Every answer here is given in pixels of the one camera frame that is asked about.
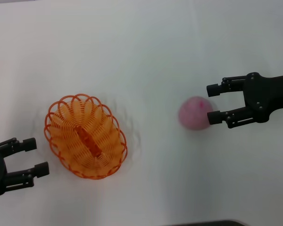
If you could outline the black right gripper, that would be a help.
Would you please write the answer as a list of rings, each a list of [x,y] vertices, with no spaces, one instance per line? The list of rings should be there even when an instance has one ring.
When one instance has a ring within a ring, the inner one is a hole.
[[[221,84],[207,86],[209,97],[222,93],[243,91],[245,104],[242,107],[226,112],[207,113],[210,125],[226,122],[229,129],[269,120],[272,112],[283,109],[283,76],[267,78],[257,72],[245,76],[224,77]]]

